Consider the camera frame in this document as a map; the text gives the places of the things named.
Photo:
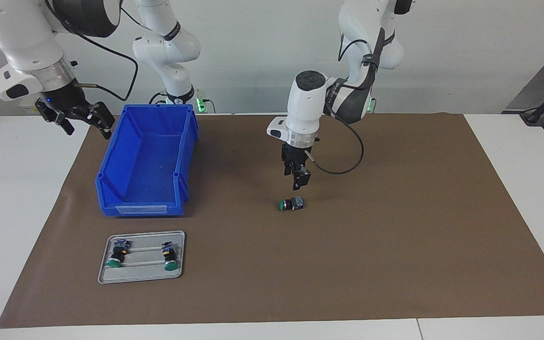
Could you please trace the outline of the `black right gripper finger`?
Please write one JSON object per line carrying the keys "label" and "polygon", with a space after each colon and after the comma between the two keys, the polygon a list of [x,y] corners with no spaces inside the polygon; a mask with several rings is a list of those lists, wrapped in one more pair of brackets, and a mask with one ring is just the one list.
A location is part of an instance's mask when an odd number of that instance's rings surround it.
{"label": "black right gripper finger", "polygon": [[110,140],[112,136],[111,129],[115,123],[115,118],[108,106],[103,102],[86,103],[85,110],[85,122],[88,125],[96,127],[105,140]]}
{"label": "black right gripper finger", "polygon": [[55,123],[56,125],[61,127],[61,129],[63,129],[63,131],[67,135],[69,136],[73,135],[74,127],[66,118],[65,114],[63,114],[62,112],[57,112],[56,110],[49,108],[41,100],[35,101],[35,107],[37,111],[39,112],[39,114],[41,115],[41,117],[43,118],[43,120],[45,120],[45,122]]}

